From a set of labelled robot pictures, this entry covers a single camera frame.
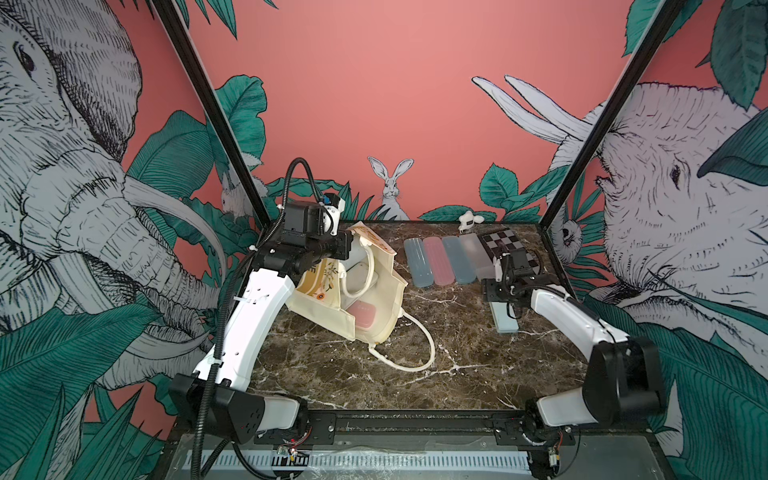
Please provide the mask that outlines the pale mint case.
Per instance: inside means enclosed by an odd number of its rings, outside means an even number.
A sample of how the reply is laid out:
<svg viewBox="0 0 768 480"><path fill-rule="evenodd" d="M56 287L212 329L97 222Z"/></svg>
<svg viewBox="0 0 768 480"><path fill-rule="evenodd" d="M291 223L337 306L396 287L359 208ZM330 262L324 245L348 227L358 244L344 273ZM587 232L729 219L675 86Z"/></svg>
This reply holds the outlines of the pale mint case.
<svg viewBox="0 0 768 480"><path fill-rule="evenodd" d="M491 313L496 331L500 334L514 334L519 331L518 320L507 302L491 302Z"/></svg>

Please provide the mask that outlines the pink pencil case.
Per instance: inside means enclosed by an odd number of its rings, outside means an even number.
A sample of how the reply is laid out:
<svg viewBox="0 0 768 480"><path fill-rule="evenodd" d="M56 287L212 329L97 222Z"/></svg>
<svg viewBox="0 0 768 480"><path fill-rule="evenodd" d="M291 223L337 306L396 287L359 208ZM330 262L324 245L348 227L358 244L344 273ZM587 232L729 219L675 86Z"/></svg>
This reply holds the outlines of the pink pencil case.
<svg viewBox="0 0 768 480"><path fill-rule="evenodd" d="M423 240L423 244L433 273L434 283L438 286L453 284L455 275L442 239L427 237Z"/></svg>
<svg viewBox="0 0 768 480"><path fill-rule="evenodd" d="M375 323L377 309L371 303L358 300L347 308L347 312L354 317L357 329L368 330Z"/></svg>

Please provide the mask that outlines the cream floral canvas tote bag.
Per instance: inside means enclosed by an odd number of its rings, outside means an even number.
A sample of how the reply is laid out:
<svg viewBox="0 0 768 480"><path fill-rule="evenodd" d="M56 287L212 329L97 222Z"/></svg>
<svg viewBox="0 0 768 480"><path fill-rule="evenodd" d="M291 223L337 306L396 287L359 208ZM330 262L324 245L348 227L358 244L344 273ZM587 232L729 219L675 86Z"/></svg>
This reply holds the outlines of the cream floral canvas tote bag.
<svg viewBox="0 0 768 480"><path fill-rule="evenodd" d="M426 327L403 310L407 282L394 269L395 250L362 222L346 231L352 235L349 258L324 259L308 270L287 308L346 340L365 343L372 356L394 369L416 373L430 368L436 359L435 342ZM377 350L401 318L421 329L429 343L429 360L423 365L400 365Z"/></svg>

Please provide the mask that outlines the translucent white pencil case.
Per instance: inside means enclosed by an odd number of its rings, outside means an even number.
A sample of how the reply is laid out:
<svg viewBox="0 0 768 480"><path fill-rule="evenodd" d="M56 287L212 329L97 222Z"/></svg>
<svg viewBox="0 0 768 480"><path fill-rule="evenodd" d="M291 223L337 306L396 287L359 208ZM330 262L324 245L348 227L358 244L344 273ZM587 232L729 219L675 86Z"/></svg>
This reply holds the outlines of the translucent white pencil case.
<svg viewBox="0 0 768 480"><path fill-rule="evenodd" d="M478 280L494 279L495 267L479 237L472 234L459 236L460 244L467 255Z"/></svg>

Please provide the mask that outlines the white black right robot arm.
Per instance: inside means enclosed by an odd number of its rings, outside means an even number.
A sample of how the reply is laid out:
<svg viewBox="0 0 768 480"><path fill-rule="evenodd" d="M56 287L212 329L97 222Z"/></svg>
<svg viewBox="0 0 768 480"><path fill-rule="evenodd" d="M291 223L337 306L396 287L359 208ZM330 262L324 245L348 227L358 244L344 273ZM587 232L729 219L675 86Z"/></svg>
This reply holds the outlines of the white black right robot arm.
<svg viewBox="0 0 768 480"><path fill-rule="evenodd" d="M667 406L658 347L609 325L599 314L536 273L525 249L494 258L494 277L484 293L505 306L508 315L527 307L544 317L583 354L587 370L581 386L540 397L526 407L533 431L581 425L612 426L643 420Z"/></svg>

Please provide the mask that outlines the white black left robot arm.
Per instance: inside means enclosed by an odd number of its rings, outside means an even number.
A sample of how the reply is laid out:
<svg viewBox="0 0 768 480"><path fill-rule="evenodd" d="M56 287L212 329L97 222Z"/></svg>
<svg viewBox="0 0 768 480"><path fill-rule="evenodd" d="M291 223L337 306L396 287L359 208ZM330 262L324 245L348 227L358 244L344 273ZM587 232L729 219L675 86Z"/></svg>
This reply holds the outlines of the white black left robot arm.
<svg viewBox="0 0 768 480"><path fill-rule="evenodd" d="M303 274L320 261L346 260L353 234L313 236L283 234L257 247L247 266L247 284L229 319L219 323L213 349L189 375L176 375L169 394L179 416L194 427L196 447L207 435L245 444L256 434L290 432L307 435L306 403L288 396L247 392L250 376L281 308Z"/></svg>

